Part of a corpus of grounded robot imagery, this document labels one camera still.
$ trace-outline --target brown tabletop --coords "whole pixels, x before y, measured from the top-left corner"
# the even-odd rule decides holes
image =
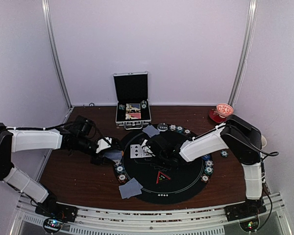
[[[216,123],[208,118],[207,106],[151,106],[152,123],[166,122],[190,129],[200,135]],[[69,120],[82,115],[93,120],[104,136],[122,139],[128,131],[115,124],[116,107],[75,107]],[[90,157],[75,151],[54,150],[40,182],[58,197],[59,202],[116,210],[176,210],[203,208],[240,202],[245,199],[245,181],[241,164],[229,151],[223,158],[213,153],[214,173],[203,191],[192,199],[171,205],[157,205],[135,197],[121,199],[119,183],[112,165],[90,164]]]

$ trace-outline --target red and white bowl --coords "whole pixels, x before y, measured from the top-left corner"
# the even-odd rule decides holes
[[[234,112],[234,109],[228,104],[220,103],[217,105],[217,112],[221,118],[226,118]]]

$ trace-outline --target white panel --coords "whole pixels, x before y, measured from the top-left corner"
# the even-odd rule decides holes
[[[41,1],[0,0],[0,122],[13,126],[59,124],[66,113],[52,62]],[[35,177],[45,150],[13,154],[12,161]],[[0,182],[0,235],[19,194]]]
[[[113,73],[149,71],[151,104],[227,102],[248,0],[51,0],[73,104],[116,104]]]
[[[259,1],[255,35],[236,114],[267,138],[266,178],[294,226],[294,0]]]

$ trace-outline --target poker mat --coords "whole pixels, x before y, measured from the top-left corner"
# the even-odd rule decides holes
[[[193,132],[187,135],[184,132],[171,130],[160,132],[160,135],[171,144],[182,143],[188,137],[196,137]],[[135,178],[143,186],[142,194],[137,195],[137,198],[155,204],[174,204],[189,200],[204,189],[208,182],[206,180],[204,182],[203,179],[207,179],[207,176],[210,179],[212,175],[212,173],[205,174],[206,161],[212,162],[210,154],[178,168],[163,167],[157,164],[155,157],[130,157],[131,145],[139,144],[141,139],[149,139],[142,130],[132,131],[122,139],[125,146],[124,155],[121,163],[114,168],[117,178],[121,174],[126,176],[122,181],[118,178],[121,184]],[[119,166],[122,166],[122,172],[117,171]]]

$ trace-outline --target red triangle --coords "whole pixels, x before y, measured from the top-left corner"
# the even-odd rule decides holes
[[[161,171],[158,171],[156,184],[158,184],[159,182],[163,182],[165,180],[171,180],[171,178],[167,176],[166,174],[162,173]]]

